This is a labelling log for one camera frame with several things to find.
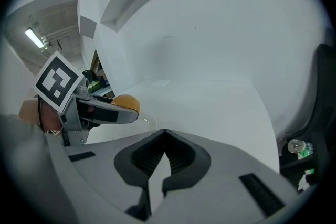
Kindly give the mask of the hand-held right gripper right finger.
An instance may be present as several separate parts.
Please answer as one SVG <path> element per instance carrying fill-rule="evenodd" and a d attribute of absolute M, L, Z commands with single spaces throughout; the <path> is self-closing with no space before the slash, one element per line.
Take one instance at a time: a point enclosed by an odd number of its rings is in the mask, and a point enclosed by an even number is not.
<path fill-rule="evenodd" d="M 258 223 L 266 218 L 241 176 L 253 174 L 280 200 L 298 196 L 284 177 L 245 151 L 193 134 L 176 134 L 205 149 L 211 165 L 193 187 L 170 191 L 153 214 L 154 223 Z"/>

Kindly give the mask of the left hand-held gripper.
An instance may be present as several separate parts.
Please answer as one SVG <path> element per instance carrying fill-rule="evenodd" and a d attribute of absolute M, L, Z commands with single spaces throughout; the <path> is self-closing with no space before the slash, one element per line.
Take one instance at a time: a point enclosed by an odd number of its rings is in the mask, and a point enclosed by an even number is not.
<path fill-rule="evenodd" d="M 64 146 L 83 145 L 88 138 L 86 120 L 97 124 L 127 124 L 138 119 L 138 112 L 112 104 L 113 98 L 89 95 L 88 80 L 60 52 L 46 61 L 36 77 L 38 116 L 41 128 L 43 103 L 57 112 L 62 125 Z"/>

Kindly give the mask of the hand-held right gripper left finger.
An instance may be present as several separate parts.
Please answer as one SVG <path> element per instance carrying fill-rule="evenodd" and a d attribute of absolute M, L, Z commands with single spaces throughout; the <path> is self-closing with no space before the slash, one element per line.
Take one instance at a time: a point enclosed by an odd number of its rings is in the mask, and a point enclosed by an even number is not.
<path fill-rule="evenodd" d="M 64 148 L 81 178 L 119 211 L 146 221 L 164 200 L 165 155 L 161 144 L 146 146 L 154 131 Z M 145 149 L 134 154 L 137 148 Z"/>

